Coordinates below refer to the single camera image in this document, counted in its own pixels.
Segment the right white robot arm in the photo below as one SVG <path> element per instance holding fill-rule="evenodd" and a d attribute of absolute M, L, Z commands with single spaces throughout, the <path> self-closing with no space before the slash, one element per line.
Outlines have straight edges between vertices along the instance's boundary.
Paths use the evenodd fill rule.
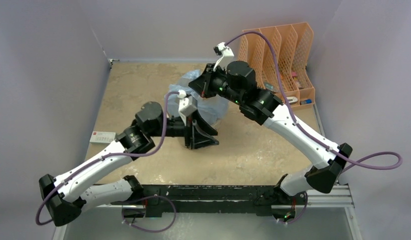
<path fill-rule="evenodd" d="M 279 181 L 274 190 L 279 203 L 285 204 L 307 190 L 324 194 L 332 191 L 346 165 L 342 157 L 349 157 L 352 147 L 327 139 L 291 115 L 288 105 L 279 97 L 258 87 L 256 72 L 247 62 L 233 61 L 226 69 L 208 63 L 188 86 L 202 98 L 220 96 L 237 104 L 246 118 L 279 134 L 309 159 L 310 167 Z"/>

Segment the beige paper trash bin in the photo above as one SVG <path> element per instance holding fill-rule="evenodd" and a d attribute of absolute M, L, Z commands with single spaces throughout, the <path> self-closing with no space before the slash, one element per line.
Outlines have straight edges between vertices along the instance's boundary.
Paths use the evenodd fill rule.
<path fill-rule="evenodd" d="M 211 126 L 218 131 L 218 128 L 219 128 L 220 124 L 221 124 L 221 120 L 218 119 L 218 120 L 217 120 L 214 124 L 212 124 Z M 210 137 L 215 138 L 215 136 L 203 135 L 203 134 L 199 133 L 199 132 L 197 131 L 197 129 L 195 128 L 195 137 L 197 137 L 197 136 L 204 136 L 204 137 L 209 137 L 209 138 L 210 138 Z"/>

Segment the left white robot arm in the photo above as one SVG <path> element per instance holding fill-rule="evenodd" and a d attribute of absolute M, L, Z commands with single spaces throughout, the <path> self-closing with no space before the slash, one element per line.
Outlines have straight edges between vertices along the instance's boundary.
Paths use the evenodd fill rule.
<path fill-rule="evenodd" d="M 108 184 L 99 184 L 99 180 L 140 157 L 155 154 L 166 137 L 181 137 L 192 150 L 217 145 L 218 132 L 200 115 L 196 103 L 184 99 L 179 105 L 181 114 L 168 117 L 158 102 L 145 103 L 131 125 L 95 156 L 58 176 L 41 177 L 41 207 L 48 210 L 50 221 L 60 227 L 100 205 L 145 202 L 144 188 L 133 175 Z"/>

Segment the blue plastic trash bag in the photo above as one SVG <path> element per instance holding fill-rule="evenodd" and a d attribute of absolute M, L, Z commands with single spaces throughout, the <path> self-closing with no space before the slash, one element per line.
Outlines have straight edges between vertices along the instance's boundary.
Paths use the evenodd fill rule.
<path fill-rule="evenodd" d="M 221 96 L 211 98 L 200 97 L 193 89 L 188 86 L 188 83 L 201 75 L 200 69 L 191 70 L 185 73 L 176 83 L 170 84 L 168 92 L 178 92 L 179 90 L 186 91 L 197 100 L 197 108 L 201 117 L 209 124 L 214 124 L 218 119 L 222 120 L 229 110 L 229 101 Z"/>

